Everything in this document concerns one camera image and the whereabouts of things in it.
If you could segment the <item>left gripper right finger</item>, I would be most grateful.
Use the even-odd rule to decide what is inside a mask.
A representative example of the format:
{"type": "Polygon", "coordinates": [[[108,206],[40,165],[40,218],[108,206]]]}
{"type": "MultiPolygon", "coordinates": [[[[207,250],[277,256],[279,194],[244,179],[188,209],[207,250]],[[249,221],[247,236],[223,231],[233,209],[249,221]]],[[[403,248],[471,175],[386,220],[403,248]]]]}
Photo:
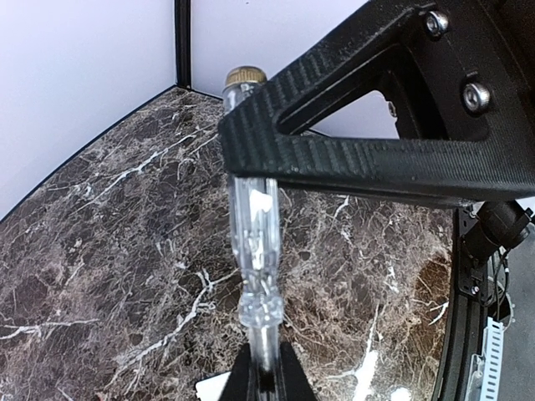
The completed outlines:
{"type": "Polygon", "coordinates": [[[276,373],[278,400],[316,401],[317,398],[292,344],[282,342],[279,349],[280,355],[276,373]]]}

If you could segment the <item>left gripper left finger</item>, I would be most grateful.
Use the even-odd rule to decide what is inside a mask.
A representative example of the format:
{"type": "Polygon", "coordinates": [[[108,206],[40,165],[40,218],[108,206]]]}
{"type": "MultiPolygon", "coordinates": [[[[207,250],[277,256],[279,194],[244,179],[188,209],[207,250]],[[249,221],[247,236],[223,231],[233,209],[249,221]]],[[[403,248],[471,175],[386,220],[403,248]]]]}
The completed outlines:
{"type": "Polygon", "coordinates": [[[223,387],[219,401],[257,401],[250,346],[243,344],[223,387]]]}

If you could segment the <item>clear handle screwdriver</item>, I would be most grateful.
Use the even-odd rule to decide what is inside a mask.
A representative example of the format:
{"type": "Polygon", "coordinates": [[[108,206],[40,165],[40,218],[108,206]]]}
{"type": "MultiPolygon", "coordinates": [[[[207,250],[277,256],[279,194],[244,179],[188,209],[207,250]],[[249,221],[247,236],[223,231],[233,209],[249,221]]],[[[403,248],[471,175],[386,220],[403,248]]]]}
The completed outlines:
{"type": "Polygon", "coordinates": [[[248,398],[284,400],[279,327],[284,305],[278,289],[281,251],[278,184],[228,174],[232,251],[242,276],[239,319],[250,349],[248,398]]]}

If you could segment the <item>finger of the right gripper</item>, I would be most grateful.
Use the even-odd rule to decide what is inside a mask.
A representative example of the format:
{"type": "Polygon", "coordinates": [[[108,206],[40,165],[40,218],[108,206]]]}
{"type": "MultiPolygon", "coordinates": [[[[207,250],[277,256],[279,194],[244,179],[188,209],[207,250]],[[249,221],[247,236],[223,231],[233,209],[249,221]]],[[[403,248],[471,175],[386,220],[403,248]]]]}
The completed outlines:
{"type": "Polygon", "coordinates": [[[534,194],[534,4],[369,1],[218,125],[224,165],[281,185],[433,206],[534,194]],[[395,139],[308,129],[378,90],[395,139]]]}

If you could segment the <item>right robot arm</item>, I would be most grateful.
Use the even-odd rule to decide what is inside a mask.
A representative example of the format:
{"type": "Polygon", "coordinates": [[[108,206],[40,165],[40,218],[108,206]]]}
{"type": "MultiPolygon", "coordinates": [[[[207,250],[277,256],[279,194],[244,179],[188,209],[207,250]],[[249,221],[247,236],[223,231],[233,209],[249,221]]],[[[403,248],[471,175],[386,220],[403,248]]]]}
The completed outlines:
{"type": "Polygon", "coordinates": [[[472,254],[521,242],[534,194],[534,4],[369,1],[225,116],[228,172],[307,190],[481,204],[472,254]],[[308,136],[378,90],[396,140],[308,136]]]}

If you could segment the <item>white remote control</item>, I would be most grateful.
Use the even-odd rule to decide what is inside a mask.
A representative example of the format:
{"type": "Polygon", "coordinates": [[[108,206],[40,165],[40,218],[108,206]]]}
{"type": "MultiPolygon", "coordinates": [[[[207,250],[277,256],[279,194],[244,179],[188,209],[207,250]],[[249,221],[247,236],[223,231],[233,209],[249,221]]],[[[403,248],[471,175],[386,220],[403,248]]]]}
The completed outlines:
{"type": "Polygon", "coordinates": [[[218,401],[230,374],[230,372],[219,373],[197,382],[195,384],[197,399],[199,401],[218,401]]]}

